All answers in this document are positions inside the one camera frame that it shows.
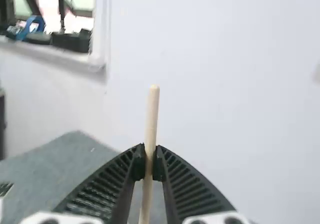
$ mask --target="black object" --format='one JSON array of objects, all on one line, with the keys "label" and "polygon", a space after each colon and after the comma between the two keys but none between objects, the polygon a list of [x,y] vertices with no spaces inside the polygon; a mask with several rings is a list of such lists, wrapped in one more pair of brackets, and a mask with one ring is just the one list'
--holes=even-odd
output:
[{"label": "black object", "polygon": [[37,45],[50,45],[51,35],[47,35],[43,32],[29,33],[23,41]]},{"label": "black object", "polygon": [[[134,183],[144,178],[146,153],[139,144],[106,163],[77,186],[55,209],[98,217],[108,224],[126,224]],[[186,217],[235,210],[203,175],[185,160],[157,146],[153,179],[164,189],[168,224]]]},{"label": "black object", "polygon": [[65,32],[65,3],[64,0],[59,0],[59,13],[60,13],[60,23],[61,23],[61,32],[64,33]]},{"label": "black object", "polygon": [[52,45],[80,53],[88,53],[91,31],[82,29],[80,33],[64,34],[53,32]]},{"label": "black object", "polygon": [[126,224],[134,183],[145,176],[144,148],[139,144],[116,156],[77,186],[54,211]]},{"label": "black object", "polygon": [[163,146],[155,149],[154,180],[163,184],[168,224],[188,216],[235,210],[200,172]]},{"label": "black object", "polygon": [[4,131],[5,131],[5,92],[0,88],[0,160],[3,160],[5,157],[4,152]]}]

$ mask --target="screw hole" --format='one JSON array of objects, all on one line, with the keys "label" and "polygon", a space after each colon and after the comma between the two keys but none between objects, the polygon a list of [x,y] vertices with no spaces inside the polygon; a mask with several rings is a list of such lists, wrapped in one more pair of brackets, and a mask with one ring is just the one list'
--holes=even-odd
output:
[{"label": "screw hole", "polygon": [[41,224],[59,224],[59,222],[56,219],[48,219],[41,222]]},{"label": "screw hole", "polygon": [[243,224],[239,219],[234,217],[229,217],[224,220],[225,224]]}]

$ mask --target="white mounting bracket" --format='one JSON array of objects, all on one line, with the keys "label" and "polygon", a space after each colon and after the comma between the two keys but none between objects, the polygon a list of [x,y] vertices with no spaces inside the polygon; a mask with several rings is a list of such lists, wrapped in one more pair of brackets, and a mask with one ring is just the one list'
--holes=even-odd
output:
[{"label": "white mounting bracket", "polygon": [[39,211],[33,215],[23,219],[20,224],[103,224],[103,222],[95,217],[86,215],[72,215],[56,212]]}]

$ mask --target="black device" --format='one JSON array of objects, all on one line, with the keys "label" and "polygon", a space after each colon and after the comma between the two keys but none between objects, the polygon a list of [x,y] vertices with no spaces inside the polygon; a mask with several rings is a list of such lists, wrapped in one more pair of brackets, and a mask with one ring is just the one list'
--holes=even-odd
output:
[{"label": "black device", "polygon": [[[54,211],[98,217],[105,224],[127,224],[134,183],[145,176],[144,148],[139,144],[107,162]],[[162,182],[168,224],[181,224],[190,216],[235,211],[213,184],[172,151],[158,145],[153,161],[153,180]]]},{"label": "black device", "polygon": [[88,53],[90,46],[91,31],[82,29],[80,33],[65,34],[53,32],[51,34],[51,44],[53,46],[67,50]]}]

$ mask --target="window frame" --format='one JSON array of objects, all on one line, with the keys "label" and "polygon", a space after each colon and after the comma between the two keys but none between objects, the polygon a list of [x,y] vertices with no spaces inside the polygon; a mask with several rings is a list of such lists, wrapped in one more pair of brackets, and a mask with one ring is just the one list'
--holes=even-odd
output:
[{"label": "window frame", "polygon": [[87,70],[91,73],[106,72],[111,59],[111,2],[112,0],[94,0],[94,8],[92,10],[94,22],[90,41],[91,48],[87,55],[69,52],[63,49],[60,50],[52,46],[11,42],[3,38],[0,38],[0,47],[14,50],[15,53],[20,52],[24,55],[54,62],[54,64],[63,64],[66,68],[73,66],[76,69]]}]

